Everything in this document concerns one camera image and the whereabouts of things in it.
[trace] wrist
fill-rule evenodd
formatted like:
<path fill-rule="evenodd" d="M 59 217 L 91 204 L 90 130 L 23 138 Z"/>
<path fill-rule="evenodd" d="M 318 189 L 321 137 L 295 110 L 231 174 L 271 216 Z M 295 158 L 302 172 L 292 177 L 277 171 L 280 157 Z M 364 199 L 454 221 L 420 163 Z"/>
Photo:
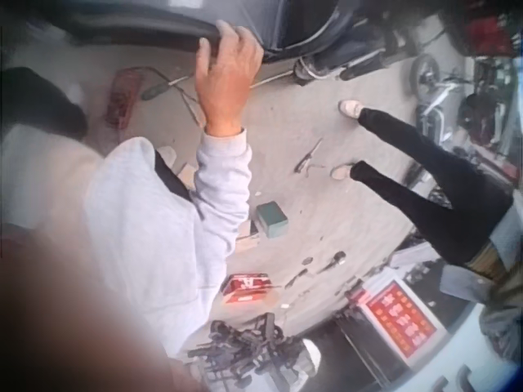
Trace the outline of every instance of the wrist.
<path fill-rule="evenodd" d="M 230 137 L 242 132 L 242 124 L 239 120 L 227 122 L 207 122 L 205 133 L 214 137 Z"/>

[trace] small green box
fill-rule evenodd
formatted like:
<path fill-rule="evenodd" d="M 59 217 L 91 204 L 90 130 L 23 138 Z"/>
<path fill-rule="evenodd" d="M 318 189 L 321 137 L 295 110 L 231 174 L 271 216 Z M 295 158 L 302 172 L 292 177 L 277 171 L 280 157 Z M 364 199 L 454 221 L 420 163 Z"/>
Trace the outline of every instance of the small green box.
<path fill-rule="evenodd" d="M 267 238 L 276 238 L 287 232 L 288 219 L 276 202 L 261 204 L 256 211 Z"/>

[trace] floor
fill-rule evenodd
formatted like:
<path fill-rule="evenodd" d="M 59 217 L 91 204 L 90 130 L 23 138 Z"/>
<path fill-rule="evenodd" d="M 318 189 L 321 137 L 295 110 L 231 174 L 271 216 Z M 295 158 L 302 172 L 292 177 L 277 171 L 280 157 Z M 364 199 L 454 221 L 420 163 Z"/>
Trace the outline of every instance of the floor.
<path fill-rule="evenodd" d="M 427 20 L 421 29 L 422 40 L 439 31 L 436 18 Z M 192 55 L 144 47 L 70 47 L 46 36 L 41 39 L 44 41 L 22 47 L 12 64 L 30 66 L 65 91 L 78 83 L 88 98 L 86 109 L 92 129 L 97 130 L 93 133 L 94 144 L 108 152 L 122 138 L 145 136 L 155 147 L 171 145 L 176 150 L 175 172 L 184 163 L 195 165 L 202 131 L 174 90 L 152 101 L 139 102 L 124 135 L 111 135 L 100 128 L 108 89 L 117 69 L 153 65 L 175 78 L 191 72 Z M 427 51 L 438 59 L 442 71 L 463 67 L 463 58 L 449 45 L 446 36 Z M 288 216 L 290 225 L 285 236 L 263 238 L 258 247 L 233 255 L 227 262 L 230 273 L 268 273 L 279 288 L 269 300 L 255 305 L 222 305 L 221 298 L 217 298 L 211 319 L 238 325 L 273 311 L 286 334 L 299 333 L 343 307 L 345 283 L 381 264 L 412 229 L 401 213 L 363 185 L 329 178 L 332 167 L 356 159 L 368 161 L 396 180 L 403 177 L 409 158 L 342 117 L 337 102 L 356 98 L 411 123 L 417 104 L 407 83 L 411 63 L 406 60 L 350 82 L 330 78 L 299 87 L 282 79 L 253 91 L 244 111 L 244 126 L 253 147 L 250 206 L 254 210 L 256 205 L 274 200 Z M 285 67 L 288 65 L 264 67 L 261 75 L 276 74 Z M 150 75 L 144 84 L 157 82 Z M 181 85 L 192 90 L 190 80 Z M 445 102 L 448 118 L 455 118 L 457 99 L 458 96 L 451 97 Z M 324 138 L 324 142 L 313 163 L 325 168 L 312 168 L 309 177 L 293 173 L 319 138 Z M 317 275 L 338 251 L 347 254 L 346 263 Z M 305 268 L 302 261 L 308 256 L 314 259 L 307 266 L 309 274 L 284 290 L 283 286 Z M 282 309 L 282 304 L 290 306 Z M 203 340 L 205 334 L 203 329 L 187 345 Z"/>

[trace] hand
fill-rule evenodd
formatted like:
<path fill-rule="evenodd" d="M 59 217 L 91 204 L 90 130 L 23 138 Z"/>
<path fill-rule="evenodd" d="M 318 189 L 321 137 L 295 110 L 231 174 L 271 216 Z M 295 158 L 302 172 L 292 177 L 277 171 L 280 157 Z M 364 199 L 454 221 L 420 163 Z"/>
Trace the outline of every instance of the hand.
<path fill-rule="evenodd" d="M 262 64 L 263 49 L 244 27 L 233 29 L 222 20 L 217 27 L 221 41 L 216 64 L 209 68 L 211 46 L 201 38 L 194 80 L 207 119 L 205 131 L 211 136 L 227 137 L 241 132 L 241 113 Z"/>

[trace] black pants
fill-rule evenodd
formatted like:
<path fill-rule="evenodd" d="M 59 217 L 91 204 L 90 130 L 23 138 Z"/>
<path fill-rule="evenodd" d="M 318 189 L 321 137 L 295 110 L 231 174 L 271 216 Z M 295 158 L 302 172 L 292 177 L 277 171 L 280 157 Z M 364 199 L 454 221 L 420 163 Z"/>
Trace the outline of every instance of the black pants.
<path fill-rule="evenodd" d="M 55 85 L 31 69 L 2 71 L 2 138 L 15 124 L 36 127 L 52 134 L 81 140 L 87 119 L 77 105 Z M 154 169 L 174 194 L 190 201 L 189 191 L 156 152 Z"/>
<path fill-rule="evenodd" d="M 512 205 L 512 196 L 468 161 L 443 150 L 415 127 L 389 114 L 363 109 L 358 121 L 425 167 L 452 209 L 422 198 L 363 161 L 351 169 L 351 178 L 399 208 L 447 262 L 462 265 L 470 261 Z"/>

